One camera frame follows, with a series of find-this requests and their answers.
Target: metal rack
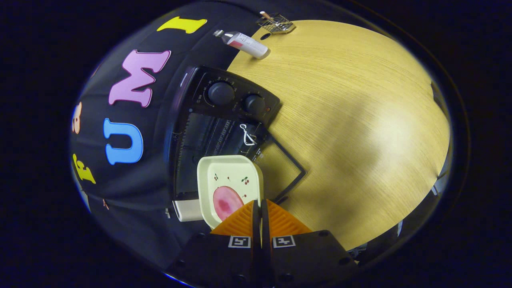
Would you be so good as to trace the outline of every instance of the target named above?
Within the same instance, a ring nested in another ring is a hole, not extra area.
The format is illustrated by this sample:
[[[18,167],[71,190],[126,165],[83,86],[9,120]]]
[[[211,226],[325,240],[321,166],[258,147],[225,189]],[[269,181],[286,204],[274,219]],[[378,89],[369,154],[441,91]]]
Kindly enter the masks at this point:
[[[269,14],[270,19],[261,17],[256,23],[265,28],[271,34],[286,34],[295,29],[295,24],[284,18],[279,13]]]

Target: black knob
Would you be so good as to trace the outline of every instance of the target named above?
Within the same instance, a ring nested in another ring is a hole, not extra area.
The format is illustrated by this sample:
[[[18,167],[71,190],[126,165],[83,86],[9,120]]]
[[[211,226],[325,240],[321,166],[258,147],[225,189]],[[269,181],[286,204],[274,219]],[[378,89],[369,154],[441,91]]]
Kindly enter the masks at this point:
[[[215,105],[226,105],[233,100],[234,90],[226,82],[217,82],[208,89],[208,98]]]
[[[265,109],[265,100],[257,94],[249,95],[244,100],[243,108],[250,114],[260,114]]]

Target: pink letter m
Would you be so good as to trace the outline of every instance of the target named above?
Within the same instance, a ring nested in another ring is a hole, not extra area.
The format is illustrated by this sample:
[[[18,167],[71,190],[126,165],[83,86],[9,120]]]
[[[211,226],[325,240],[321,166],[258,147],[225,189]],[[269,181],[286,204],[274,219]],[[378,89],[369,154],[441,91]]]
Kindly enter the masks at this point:
[[[154,73],[162,70],[170,57],[170,51],[161,53],[140,53],[133,50],[123,62],[123,68],[130,76],[115,83],[110,89],[109,104],[117,100],[139,102],[142,107],[147,107],[151,101],[151,88],[144,91],[133,91],[137,88],[154,83],[155,79],[142,68],[151,69]]]

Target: wooden table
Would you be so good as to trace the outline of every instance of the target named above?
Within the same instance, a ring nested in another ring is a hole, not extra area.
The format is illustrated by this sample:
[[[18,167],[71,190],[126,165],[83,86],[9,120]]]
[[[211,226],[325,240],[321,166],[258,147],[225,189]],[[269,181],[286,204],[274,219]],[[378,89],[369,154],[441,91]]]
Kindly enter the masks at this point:
[[[283,103],[270,132],[308,175],[282,207],[349,250],[424,199],[446,158],[449,123],[430,76],[397,42],[344,23],[294,23],[261,41],[266,59],[240,52],[228,70]]]

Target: pink design on plate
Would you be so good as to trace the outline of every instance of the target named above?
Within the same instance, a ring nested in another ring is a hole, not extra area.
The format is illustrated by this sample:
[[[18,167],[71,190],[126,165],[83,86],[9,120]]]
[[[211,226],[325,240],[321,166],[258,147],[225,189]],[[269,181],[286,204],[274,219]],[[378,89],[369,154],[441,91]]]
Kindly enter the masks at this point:
[[[244,203],[235,190],[228,186],[221,186],[214,191],[214,209],[217,216],[224,221],[233,212],[242,207]]]

